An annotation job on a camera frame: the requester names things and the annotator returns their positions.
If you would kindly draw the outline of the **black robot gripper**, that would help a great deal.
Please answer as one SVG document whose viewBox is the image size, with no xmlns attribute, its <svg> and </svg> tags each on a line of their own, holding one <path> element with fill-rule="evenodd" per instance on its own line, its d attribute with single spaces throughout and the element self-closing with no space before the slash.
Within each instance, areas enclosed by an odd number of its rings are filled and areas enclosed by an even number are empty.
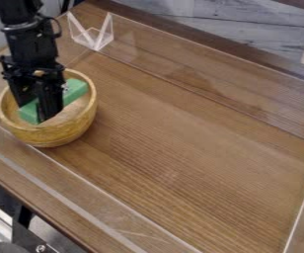
<svg viewBox="0 0 304 253">
<path fill-rule="evenodd" d="M 38 123 L 50 119 L 63 108 L 64 67 L 56 61 L 54 42 L 60 30 L 53 30 L 50 22 L 52 19 L 5 19 L 0 25 L 9 49 L 9 54 L 0 56 L 2 79 L 18 108 L 37 98 Z"/>
</svg>

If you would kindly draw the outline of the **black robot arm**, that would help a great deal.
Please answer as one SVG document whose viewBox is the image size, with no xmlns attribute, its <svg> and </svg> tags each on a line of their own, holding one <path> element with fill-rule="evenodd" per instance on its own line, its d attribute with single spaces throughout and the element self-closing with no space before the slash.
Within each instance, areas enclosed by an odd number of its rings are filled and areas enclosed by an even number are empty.
<svg viewBox="0 0 304 253">
<path fill-rule="evenodd" d="M 56 61 L 54 32 L 40 9 L 41 0 L 0 0 L 0 32 L 4 34 L 8 55 L 0 55 L 1 76 L 6 81 L 18 107 L 34 101 L 34 118 L 38 123 L 63 109 L 63 71 Z"/>
</svg>

